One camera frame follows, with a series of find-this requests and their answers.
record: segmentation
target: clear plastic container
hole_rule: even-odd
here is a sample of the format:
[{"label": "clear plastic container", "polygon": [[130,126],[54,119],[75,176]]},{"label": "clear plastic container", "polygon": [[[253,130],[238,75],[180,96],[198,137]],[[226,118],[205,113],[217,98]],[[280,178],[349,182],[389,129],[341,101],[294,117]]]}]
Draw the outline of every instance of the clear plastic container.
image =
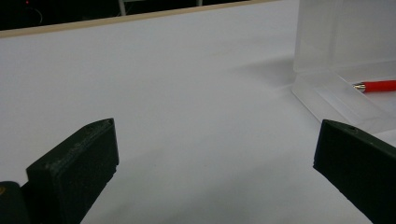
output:
[{"label": "clear plastic container", "polygon": [[396,79],[396,1],[301,0],[294,71],[292,91],[319,120],[396,129],[396,92],[352,86]]}]

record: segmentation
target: red pen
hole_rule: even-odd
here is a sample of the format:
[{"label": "red pen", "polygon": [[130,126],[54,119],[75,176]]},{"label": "red pen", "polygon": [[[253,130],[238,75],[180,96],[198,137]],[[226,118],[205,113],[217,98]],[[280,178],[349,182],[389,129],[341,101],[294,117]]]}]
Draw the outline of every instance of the red pen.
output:
[{"label": "red pen", "polygon": [[396,80],[361,82],[353,87],[361,92],[396,91]]}]

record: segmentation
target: clamp jaw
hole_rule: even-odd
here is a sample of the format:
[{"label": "clamp jaw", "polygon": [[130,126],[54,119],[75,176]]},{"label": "clamp jaw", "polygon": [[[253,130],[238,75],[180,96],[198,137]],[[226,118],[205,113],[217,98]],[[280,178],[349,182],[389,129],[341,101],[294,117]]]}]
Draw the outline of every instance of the clamp jaw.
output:
[{"label": "clamp jaw", "polygon": [[314,168],[373,223],[396,223],[396,148],[345,123],[323,120]]},{"label": "clamp jaw", "polygon": [[21,188],[0,182],[0,223],[80,223],[118,164],[114,119],[88,124],[31,164]]}]

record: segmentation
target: wooden edge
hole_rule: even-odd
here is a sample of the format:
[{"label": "wooden edge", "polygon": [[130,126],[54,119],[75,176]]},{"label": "wooden edge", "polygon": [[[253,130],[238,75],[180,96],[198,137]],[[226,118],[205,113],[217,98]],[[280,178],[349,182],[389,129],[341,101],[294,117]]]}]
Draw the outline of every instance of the wooden edge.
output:
[{"label": "wooden edge", "polygon": [[185,14],[185,13],[214,10],[214,9],[220,9],[220,8],[226,8],[226,7],[239,7],[239,6],[246,6],[246,5],[251,5],[251,4],[274,2],[274,1],[276,1],[276,0],[251,0],[251,1],[244,1],[244,2],[234,2],[234,3],[203,6],[203,7],[187,7],[187,8],[181,8],[181,9],[135,14],[135,15],[123,16],[123,17],[105,18],[105,19],[92,20],[92,21],[76,21],[76,22],[61,23],[61,24],[54,24],[54,25],[47,25],[47,26],[30,27],[30,28],[22,28],[22,29],[15,29],[15,30],[5,30],[5,31],[0,31],[0,38],[19,36],[19,35],[36,35],[36,34],[58,32],[58,31],[72,30],[72,29],[80,29],[80,28],[99,26],[99,25],[108,25],[108,24],[127,22],[127,21],[141,21],[141,20],[151,19],[151,18],[158,18],[158,17],[165,17],[165,16],[171,16],[171,15],[179,15],[179,14]]}]

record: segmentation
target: white surface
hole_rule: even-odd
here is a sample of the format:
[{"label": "white surface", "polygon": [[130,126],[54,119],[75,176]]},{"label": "white surface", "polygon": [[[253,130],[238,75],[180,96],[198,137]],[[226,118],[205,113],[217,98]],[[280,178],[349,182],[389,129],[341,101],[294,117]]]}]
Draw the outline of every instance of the white surface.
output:
[{"label": "white surface", "polygon": [[297,1],[0,39],[0,179],[114,117],[120,166],[83,223],[370,223],[312,168],[290,91]]}]

